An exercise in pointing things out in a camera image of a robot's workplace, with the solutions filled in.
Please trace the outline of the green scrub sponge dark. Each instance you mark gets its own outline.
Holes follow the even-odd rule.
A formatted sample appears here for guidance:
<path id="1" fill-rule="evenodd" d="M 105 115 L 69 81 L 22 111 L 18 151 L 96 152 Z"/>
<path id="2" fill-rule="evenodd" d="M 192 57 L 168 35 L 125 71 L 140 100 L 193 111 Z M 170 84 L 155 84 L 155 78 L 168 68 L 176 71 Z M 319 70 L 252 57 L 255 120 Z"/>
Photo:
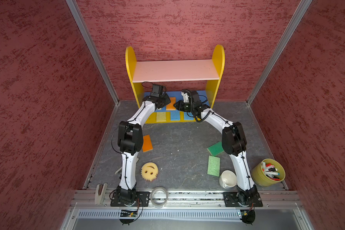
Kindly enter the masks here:
<path id="1" fill-rule="evenodd" d="M 207 150 L 209 151 L 209 153 L 216 157 L 217 155 L 221 154 L 224 152 L 224 149 L 222 147 L 222 142 L 218 142 L 210 147 L 207 148 Z"/>

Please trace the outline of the light green sponge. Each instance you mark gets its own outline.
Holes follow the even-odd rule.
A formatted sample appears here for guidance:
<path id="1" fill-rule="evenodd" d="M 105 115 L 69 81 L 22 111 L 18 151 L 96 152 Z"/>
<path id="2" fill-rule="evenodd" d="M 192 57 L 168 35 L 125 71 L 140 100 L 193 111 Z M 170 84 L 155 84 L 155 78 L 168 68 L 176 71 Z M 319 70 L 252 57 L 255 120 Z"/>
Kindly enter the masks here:
<path id="1" fill-rule="evenodd" d="M 207 174 L 219 177 L 220 173 L 220 158 L 215 156 L 209 156 Z"/>

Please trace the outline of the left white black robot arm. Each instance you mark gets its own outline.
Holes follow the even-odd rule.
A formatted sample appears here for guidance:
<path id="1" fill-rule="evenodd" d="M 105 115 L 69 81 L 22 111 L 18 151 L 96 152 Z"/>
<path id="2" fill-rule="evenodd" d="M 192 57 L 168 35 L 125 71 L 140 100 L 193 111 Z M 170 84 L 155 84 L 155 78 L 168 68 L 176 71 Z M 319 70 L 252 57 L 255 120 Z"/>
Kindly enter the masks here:
<path id="1" fill-rule="evenodd" d="M 142 128 L 150 115 L 171 102 L 166 87 L 153 84 L 149 96 L 142 100 L 137 112 L 127 121 L 121 121 L 117 130 L 117 145 L 122 155 L 121 181 L 116 189 L 118 201 L 131 206 L 136 198 L 137 156 L 144 143 Z"/>

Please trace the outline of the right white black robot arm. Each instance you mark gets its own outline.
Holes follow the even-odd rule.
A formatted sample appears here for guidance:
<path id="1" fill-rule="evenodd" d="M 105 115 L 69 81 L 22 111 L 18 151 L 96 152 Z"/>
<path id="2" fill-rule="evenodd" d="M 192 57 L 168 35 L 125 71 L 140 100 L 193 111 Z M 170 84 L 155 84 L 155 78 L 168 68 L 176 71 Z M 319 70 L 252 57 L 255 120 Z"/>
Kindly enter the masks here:
<path id="1" fill-rule="evenodd" d="M 231 158 L 237 176 L 238 202 L 244 207 L 252 205 L 259 193 L 247 162 L 247 140 L 242 124 L 231 122 L 213 111 L 200 100 L 196 91 L 184 89 L 181 94 L 183 100 L 174 104 L 177 110 L 191 113 L 198 123 L 208 122 L 222 134 L 222 148 Z"/>

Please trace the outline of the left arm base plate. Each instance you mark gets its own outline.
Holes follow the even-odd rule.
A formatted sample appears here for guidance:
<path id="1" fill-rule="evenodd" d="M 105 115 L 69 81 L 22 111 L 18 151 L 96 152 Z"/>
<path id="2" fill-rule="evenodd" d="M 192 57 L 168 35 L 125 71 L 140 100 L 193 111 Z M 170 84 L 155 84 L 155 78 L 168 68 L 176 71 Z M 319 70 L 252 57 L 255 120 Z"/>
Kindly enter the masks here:
<path id="1" fill-rule="evenodd" d="M 114 192 L 110 206 L 111 207 L 147 207 L 150 202 L 150 192 L 137 191 L 127 192 L 121 194 L 120 192 Z"/>

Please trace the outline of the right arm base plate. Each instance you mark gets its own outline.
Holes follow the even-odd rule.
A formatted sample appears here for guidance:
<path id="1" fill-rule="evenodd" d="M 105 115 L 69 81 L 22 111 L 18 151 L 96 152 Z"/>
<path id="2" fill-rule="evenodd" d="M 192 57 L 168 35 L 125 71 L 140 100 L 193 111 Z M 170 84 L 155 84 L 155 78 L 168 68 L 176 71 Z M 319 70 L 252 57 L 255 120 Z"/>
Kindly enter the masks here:
<path id="1" fill-rule="evenodd" d="M 223 200 L 227 208 L 261 208 L 262 199 L 259 193 L 244 194 L 242 192 L 223 192 Z"/>

